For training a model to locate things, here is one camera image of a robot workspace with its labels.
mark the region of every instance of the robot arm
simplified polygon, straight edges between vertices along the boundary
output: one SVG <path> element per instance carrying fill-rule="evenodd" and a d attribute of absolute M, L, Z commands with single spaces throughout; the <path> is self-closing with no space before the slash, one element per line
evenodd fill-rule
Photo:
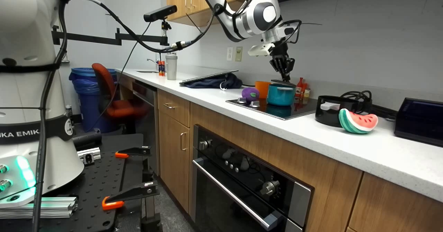
<path fill-rule="evenodd" d="M 278 0 L 246 0 L 238 11 L 233 11 L 226 0 L 206 2 L 211 9 L 217 3 L 224 7 L 217 19 L 231 41 L 239 42 L 261 34 L 264 44 L 253 46 L 248 54 L 272 56 L 272 67 L 281 74 L 284 81 L 290 80 L 289 74 L 295 60 L 288 55 L 287 39 L 298 32 L 301 22 L 283 22 Z"/>

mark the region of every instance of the office chair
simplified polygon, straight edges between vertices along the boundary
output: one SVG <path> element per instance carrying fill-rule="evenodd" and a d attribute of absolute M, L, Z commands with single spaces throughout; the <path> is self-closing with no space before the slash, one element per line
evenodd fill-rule
<path fill-rule="evenodd" d="M 92 68 L 97 78 L 101 95 L 98 104 L 99 112 L 102 113 L 106 109 L 104 115 L 107 118 L 118 124 L 125 125 L 124 134 L 136 133 L 135 121 L 147 114 L 149 105 L 134 99 L 115 100 L 115 97 L 111 99 L 116 88 L 111 73 L 100 63 L 92 64 Z"/>

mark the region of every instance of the blue trash bin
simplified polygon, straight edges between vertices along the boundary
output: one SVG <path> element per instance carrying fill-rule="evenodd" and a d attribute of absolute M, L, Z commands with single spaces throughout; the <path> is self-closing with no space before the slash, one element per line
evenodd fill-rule
<path fill-rule="evenodd" d="M 114 81 L 117 81 L 117 72 L 108 69 Z M 79 95 L 80 112 L 82 113 L 82 126 L 85 132 L 99 128 L 103 133 L 109 133 L 119 129 L 118 124 L 112 122 L 104 115 L 100 117 L 98 104 L 100 102 L 100 89 L 92 68 L 72 68 L 69 80 L 72 81 L 76 93 Z"/>

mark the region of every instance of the kitchen counter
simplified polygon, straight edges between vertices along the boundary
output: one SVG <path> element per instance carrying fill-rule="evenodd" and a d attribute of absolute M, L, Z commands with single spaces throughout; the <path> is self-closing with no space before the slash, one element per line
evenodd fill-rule
<path fill-rule="evenodd" d="M 394 136 L 394 123 L 380 119 L 369 134 L 350 134 L 318 123 L 315 115 L 279 120 L 226 103 L 241 89 L 191 89 L 179 82 L 195 75 L 177 73 L 167 80 L 155 73 L 126 69 L 124 74 L 242 123 L 443 202 L 443 148 Z"/>

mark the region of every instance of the watermelon slice toy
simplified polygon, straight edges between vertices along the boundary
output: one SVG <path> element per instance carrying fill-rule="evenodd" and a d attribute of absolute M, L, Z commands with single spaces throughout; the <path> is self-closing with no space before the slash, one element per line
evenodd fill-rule
<path fill-rule="evenodd" d="M 343 108 L 338 114 L 340 124 L 346 131 L 355 134 L 367 134 L 372 131 L 378 124 L 376 115 L 356 115 Z"/>

